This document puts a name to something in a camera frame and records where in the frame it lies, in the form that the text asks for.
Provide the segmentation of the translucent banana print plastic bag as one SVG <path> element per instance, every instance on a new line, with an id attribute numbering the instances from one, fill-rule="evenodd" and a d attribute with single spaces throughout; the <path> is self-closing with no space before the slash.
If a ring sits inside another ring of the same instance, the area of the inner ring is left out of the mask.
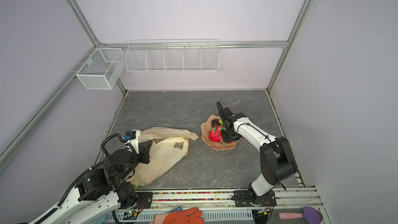
<path id="1" fill-rule="evenodd" d="M 146 186 L 161 177 L 189 152 L 189 144 L 199 136 L 188 130 L 156 127 L 141 132 L 138 142 L 151 141 L 150 162 L 139 164 L 127 179 L 135 186 Z"/>

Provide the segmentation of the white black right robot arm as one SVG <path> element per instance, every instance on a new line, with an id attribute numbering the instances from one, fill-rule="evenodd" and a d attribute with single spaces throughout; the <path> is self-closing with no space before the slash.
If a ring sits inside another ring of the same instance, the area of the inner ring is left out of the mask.
<path id="1" fill-rule="evenodd" d="M 219 116 L 223 123 L 222 141 L 232 143 L 242 138 L 251 143 L 260 154 L 261 174 L 249 184 L 248 189 L 234 192 L 237 207 L 275 206 L 272 197 L 277 185 L 298 172 L 298 166 L 289 141 L 281 136 L 270 135 L 256 126 L 245 114 L 234 114 L 228 107 L 217 102 Z"/>

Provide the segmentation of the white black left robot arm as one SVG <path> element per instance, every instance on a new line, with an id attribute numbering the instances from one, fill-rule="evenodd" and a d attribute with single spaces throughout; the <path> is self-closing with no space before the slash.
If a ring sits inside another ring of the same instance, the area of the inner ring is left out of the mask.
<path id="1" fill-rule="evenodd" d="M 140 164 L 149 164 L 152 140 L 140 143 L 138 130 L 108 136 L 101 142 L 104 159 L 83 171 L 61 199 L 34 224 L 89 224 L 118 209 L 151 207 L 151 193 L 137 193 L 128 182 Z"/>

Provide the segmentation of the pink fake dragon fruit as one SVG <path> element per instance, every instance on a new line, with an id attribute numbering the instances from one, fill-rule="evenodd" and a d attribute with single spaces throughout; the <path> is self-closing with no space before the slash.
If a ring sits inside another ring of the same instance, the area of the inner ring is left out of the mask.
<path id="1" fill-rule="evenodd" d="M 222 125 L 213 127 L 208 134 L 209 140 L 216 143 L 223 142 L 222 133 L 221 133 L 222 131 L 224 131 L 224 127 Z"/>

